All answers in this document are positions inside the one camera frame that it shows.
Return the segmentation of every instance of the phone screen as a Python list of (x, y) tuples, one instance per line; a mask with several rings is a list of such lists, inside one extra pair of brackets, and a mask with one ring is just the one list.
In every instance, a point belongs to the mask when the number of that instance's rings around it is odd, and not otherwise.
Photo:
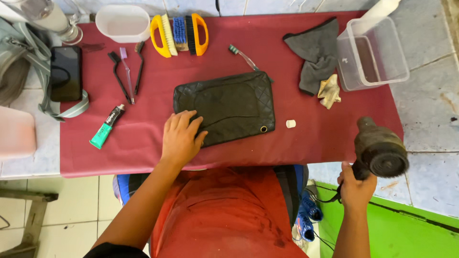
[(51, 49), (51, 100), (77, 101), (82, 97), (80, 53), (77, 46)]

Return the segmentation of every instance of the red tablecloth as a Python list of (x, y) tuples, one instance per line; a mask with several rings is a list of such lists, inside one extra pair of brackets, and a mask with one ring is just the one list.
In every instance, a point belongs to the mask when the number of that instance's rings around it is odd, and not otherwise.
[[(173, 113), (173, 91), (177, 85), (252, 71), (241, 56), (228, 50), (230, 44), (275, 80), (272, 89), (276, 130), (204, 148), (185, 169), (352, 161), (355, 159), (353, 140), (358, 132), (356, 121), (361, 116), (373, 117), (377, 125), (387, 126), (402, 138), (402, 125), (387, 85), (341, 91), (342, 103), (335, 103), (327, 110), (317, 97), (299, 91), (304, 60), (282, 40), (286, 33), (304, 31), (334, 16), (338, 18), (341, 32), (350, 19), (362, 14), (358, 11), (205, 18), (209, 48), (203, 56), (180, 52), (178, 56), (164, 58), (148, 39), (142, 51), (145, 66), (136, 104), (127, 105), (126, 113), (101, 150), (89, 140), (115, 106), (126, 104), (107, 53), (119, 53), (119, 47), (127, 48), (133, 84), (140, 58), (134, 52), (135, 44), (115, 43), (103, 36), (94, 23), (81, 24), (83, 85), (90, 97), (90, 107), (82, 115), (61, 124), (61, 175), (150, 172), (161, 156), (163, 125)], [(97, 50), (101, 44), (104, 48)], [(118, 74), (127, 87), (122, 64)], [(62, 103), (61, 109), (66, 110), (70, 105)], [(296, 120), (297, 126), (288, 129), (285, 122), (289, 119)]]

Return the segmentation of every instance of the green tube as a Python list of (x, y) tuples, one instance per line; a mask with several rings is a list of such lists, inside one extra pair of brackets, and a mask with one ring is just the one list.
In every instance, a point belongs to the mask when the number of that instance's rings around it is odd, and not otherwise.
[(113, 128), (113, 125), (115, 122), (118, 120), (118, 118), (121, 117), (121, 115), (124, 113), (124, 105), (120, 105), (119, 107), (116, 107), (115, 109), (112, 110), (108, 118), (105, 120), (105, 122), (102, 124), (101, 128), (97, 133), (92, 137), (92, 140), (89, 142), (94, 145), (96, 148), (99, 150), (102, 148), (102, 145), (104, 144), (105, 140), (107, 139), (108, 134)]

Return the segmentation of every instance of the red shirt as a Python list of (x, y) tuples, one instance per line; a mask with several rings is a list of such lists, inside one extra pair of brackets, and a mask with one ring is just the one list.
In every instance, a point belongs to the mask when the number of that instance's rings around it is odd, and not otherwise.
[(152, 257), (307, 257), (291, 239), (269, 167), (182, 171), (151, 235)]

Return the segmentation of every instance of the quilted leather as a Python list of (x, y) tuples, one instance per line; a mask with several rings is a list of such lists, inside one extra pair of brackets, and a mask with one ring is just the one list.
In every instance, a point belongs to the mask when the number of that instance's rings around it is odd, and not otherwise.
[(204, 118), (198, 129), (209, 132), (203, 147), (275, 129), (271, 82), (262, 71), (179, 85), (174, 111), (184, 110), (197, 110), (192, 119)]

